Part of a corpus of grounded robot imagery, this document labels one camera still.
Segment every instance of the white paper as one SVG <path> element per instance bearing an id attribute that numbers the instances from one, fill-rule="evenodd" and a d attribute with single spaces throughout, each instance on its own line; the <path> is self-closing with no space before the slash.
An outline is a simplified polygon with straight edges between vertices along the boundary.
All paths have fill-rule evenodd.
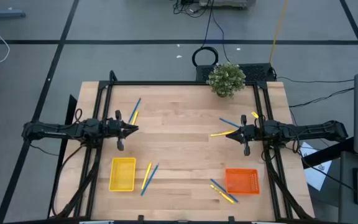
<path id="1" fill-rule="evenodd" d="M 316 149 L 312 149 L 312 147 L 306 142 L 303 142 L 300 150 L 302 152 L 303 157 L 317 152 Z M 314 168 L 319 169 L 323 171 L 325 174 L 327 174 L 330 165 L 331 165 L 331 161 L 327 161 L 320 165 L 314 166 Z M 312 168 L 305 169 L 305 175 L 308 184 L 314 187 L 316 190 L 320 191 L 326 176 Z"/>

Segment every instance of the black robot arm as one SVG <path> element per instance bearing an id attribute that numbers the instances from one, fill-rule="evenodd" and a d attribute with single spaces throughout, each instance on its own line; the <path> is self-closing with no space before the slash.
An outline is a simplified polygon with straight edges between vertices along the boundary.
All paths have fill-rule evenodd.
<path id="1" fill-rule="evenodd" d="M 105 121 L 86 119 L 70 125 L 46 124 L 40 121 L 28 122 L 24 125 L 22 137 L 30 140 L 42 138 L 74 139 L 89 147 L 96 147 L 103 138 L 118 138 L 117 147 L 124 150 L 122 140 L 139 129 L 121 119 L 121 112 L 116 111 L 116 119 Z"/>
<path id="2" fill-rule="evenodd" d="M 319 139 L 324 138 L 329 141 L 345 141 L 347 133 L 345 126 L 337 121 L 328 121 L 323 124 L 314 124 L 306 126 L 295 126 L 292 124 L 283 124 L 278 121 L 263 121 L 263 127 L 257 127 L 254 124 L 247 125 L 247 117 L 241 116 L 241 127 L 227 138 L 245 144 L 244 154 L 249 156 L 249 141 L 267 141 L 269 146 L 284 147 L 289 141 L 296 139 Z"/>

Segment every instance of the yellow pencil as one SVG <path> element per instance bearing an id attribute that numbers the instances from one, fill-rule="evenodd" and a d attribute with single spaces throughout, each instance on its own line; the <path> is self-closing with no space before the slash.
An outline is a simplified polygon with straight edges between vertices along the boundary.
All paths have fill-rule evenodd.
<path id="1" fill-rule="evenodd" d="M 144 176 L 143 184 L 142 184 L 142 190 L 144 188 L 144 185 L 146 184 L 147 177 L 149 176 L 150 168 L 152 167 L 152 163 L 149 163 L 149 166 L 147 167 L 146 175 Z"/>
<path id="2" fill-rule="evenodd" d="M 136 110 L 136 112 L 135 112 L 135 116 L 134 116 L 134 119 L 132 120 L 132 125 L 133 124 L 135 124 L 135 122 L 136 122 L 136 118 L 137 118 L 137 114 L 139 113 L 139 111 L 138 110 Z"/>
<path id="3" fill-rule="evenodd" d="M 223 132 L 223 133 L 212 134 L 211 137 L 227 135 L 227 134 L 230 134 L 230 133 L 233 133 L 233 132 L 234 132 L 234 130 L 230 130 L 230 131 L 226 131 L 226 132 Z"/>
<path id="4" fill-rule="evenodd" d="M 213 186 L 212 184 L 210 185 L 212 189 L 214 189 L 215 191 L 217 191 L 220 195 L 222 195 L 226 200 L 228 200 L 230 203 L 234 203 L 233 200 L 231 200 L 231 198 L 229 198 L 227 195 L 225 195 L 224 193 L 222 193 L 219 189 L 217 189 L 215 186 Z"/>

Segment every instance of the green plant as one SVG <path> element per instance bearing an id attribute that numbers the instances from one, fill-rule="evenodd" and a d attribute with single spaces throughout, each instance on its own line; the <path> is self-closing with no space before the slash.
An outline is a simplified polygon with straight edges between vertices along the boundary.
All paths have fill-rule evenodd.
<path id="1" fill-rule="evenodd" d="M 209 80 L 206 81 L 212 87 L 212 92 L 220 97 L 234 96 L 235 91 L 245 87 L 244 72 L 238 65 L 227 63 L 225 65 L 216 65 L 209 74 Z"/>

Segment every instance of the red object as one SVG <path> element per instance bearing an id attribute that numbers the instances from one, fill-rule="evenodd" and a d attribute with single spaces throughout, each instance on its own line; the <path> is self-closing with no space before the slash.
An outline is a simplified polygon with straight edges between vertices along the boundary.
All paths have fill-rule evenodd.
<path id="1" fill-rule="evenodd" d="M 257 169 L 226 169 L 226 190 L 229 194 L 259 194 Z"/>

